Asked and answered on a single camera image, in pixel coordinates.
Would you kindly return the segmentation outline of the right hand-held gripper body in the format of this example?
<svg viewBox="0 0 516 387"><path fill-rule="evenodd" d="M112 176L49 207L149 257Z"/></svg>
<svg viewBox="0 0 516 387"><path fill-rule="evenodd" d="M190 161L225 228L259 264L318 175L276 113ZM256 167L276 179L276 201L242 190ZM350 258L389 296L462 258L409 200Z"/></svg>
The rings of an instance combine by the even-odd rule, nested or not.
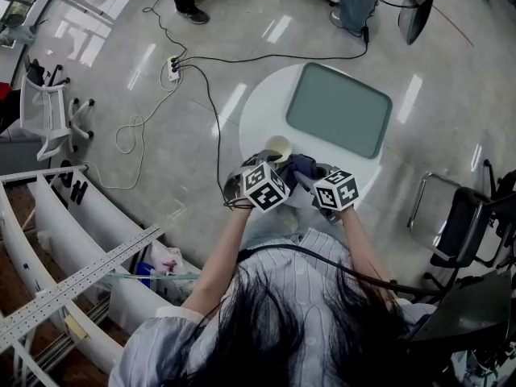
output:
<svg viewBox="0 0 516 387"><path fill-rule="evenodd" d="M331 225L340 220L338 213L353 206L360 196L355 177L342 169L330 169L314 182L310 192L314 195L313 205Z"/></svg>

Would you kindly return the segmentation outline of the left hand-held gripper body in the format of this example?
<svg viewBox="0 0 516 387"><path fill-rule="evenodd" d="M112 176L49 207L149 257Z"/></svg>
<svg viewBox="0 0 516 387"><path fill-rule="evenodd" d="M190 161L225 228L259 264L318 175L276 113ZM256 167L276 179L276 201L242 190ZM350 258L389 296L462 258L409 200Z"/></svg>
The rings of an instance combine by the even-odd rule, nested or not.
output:
<svg viewBox="0 0 516 387"><path fill-rule="evenodd" d="M243 166L231 173L223 186L230 206L247 199L262 214L276 208L290 196L290 188L268 162Z"/></svg>

